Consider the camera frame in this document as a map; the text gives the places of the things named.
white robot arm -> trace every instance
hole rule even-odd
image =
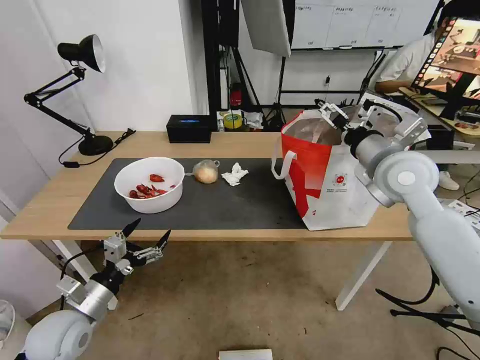
[[[344,142],[359,161],[355,173],[369,192],[386,207],[394,203],[408,206],[413,238],[459,305],[474,330],[470,332],[480,335],[480,238],[462,215],[443,208],[437,200],[433,193],[439,182],[435,163],[424,154],[405,151],[419,137],[425,138],[427,124],[407,108],[369,97],[356,113],[362,126],[353,128],[341,112],[329,122],[343,131]],[[403,120],[394,129],[394,137],[386,138],[365,125],[372,125],[372,113],[391,111]]]
[[[72,310],[53,312],[38,322],[28,333],[23,352],[17,360],[74,360],[87,349],[94,327],[116,305],[115,295],[125,276],[134,268],[163,257],[170,231],[156,246],[142,249],[127,243],[140,219],[127,225],[121,232],[103,241],[105,268],[94,274],[83,286],[70,276],[57,284]]]

lamp arm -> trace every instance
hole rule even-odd
[[[62,86],[58,89],[48,90],[48,88],[52,87],[53,85],[57,84],[58,82],[62,81],[63,79],[68,78],[70,75],[75,75],[77,78],[72,82],[68,83],[65,86]],[[72,70],[67,72],[65,75],[60,76],[59,78],[53,80],[52,82],[48,83],[47,85],[39,88],[38,90],[26,94],[23,99],[25,102],[30,105],[31,107],[40,110],[42,113],[47,114],[48,116],[58,120],[65,126],[68,126],[70,129],[75,130],[77,133],[82,134],[86,138],[92,137],[92,133],[90,132],[90,128],[83,128],[78,125],[76,122],[63,117],[59,113],[53,111],[52,109],[46,107],[43,102],[54,97],[55,95],[61,93],[62,91],[68,89],[69,87],[75,85],[76,83],[82,81],[85,78],[85,69],[79,66],[74,67]]]

black tissue box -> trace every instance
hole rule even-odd
[[[172,115],[166,124],[170,143],[210,143],[215,119],[210,115]]]

light stand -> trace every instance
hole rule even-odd
[[[23,98],[25,102],[31,107],[40,110],[41,112],[68,126],[70,129],[73,129],[77,133],[80,133],[84,137],[84,140],[78,145],[78,151],[82,155],[94,156],[106,153],[107,151],[111,150],[114,146],[114,142],[112,141],[112,139],[110,139],[108,136],[94,135],[90,132],[89,127],[83,127],[83,125],[80,125],[72,120],[63,117],[59,113],[53,111],[52,109],[44,105],[44,101],[53,98],[55,95],[70,88],[76,83],[81,82],[85,78],[85,70],[85,68],[77,65],[65,75],[60,76],[58,79],[53,80],[52,82],[48,83],[47,85],[39,88],[34,92],[26,94]],[[58,89],[49,90],[49,88],[62,81],[63,79],[68,78],[70,75],[75,75],[76,79]]]
[[[440,285],[440,280],[437,274],[435,273],[435,271],[431,269],[430,288],[428,289],[427,294],[418,301],[402,300],[380,289],[375,289],[375,291],[377,294],[381,295],[391,303],[406,310],[406,311],[398,311],[398,310],[391,309],[390,314],[393,317],[397,317],[397,316],[420,317],[420,318],[430,320],[434,323],[437,323],[438,325],[440,325],[442,328],[445,328],[445,329],[451,327],[454,329],[462,330],[470,334],[480,336],[480,331],[472,329],[470,327],[459,325],[453,322],[453,320],[466,320],[467,318],[465,317],[465,315],[462,315],[459,313],[453,314],[453,313],[444,313],[444,312],[424,312],[409,306],[409,305],[420,305],[425,303],[432,296],[436,285]]]

person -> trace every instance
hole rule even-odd
[[[438,19],[435,31],[400,48],[383,69],[375,84],[375,91],[382,94],[395,94],[399,88],[409,88],[420,69],[430,55],[437,40],[449,25],[452,17],[480,16],[480,1],[451,0],[446,4]],[[460,185],[454,181],[448,172],[447,164],[438,164],[438,185],[447,190],[458,190]]]

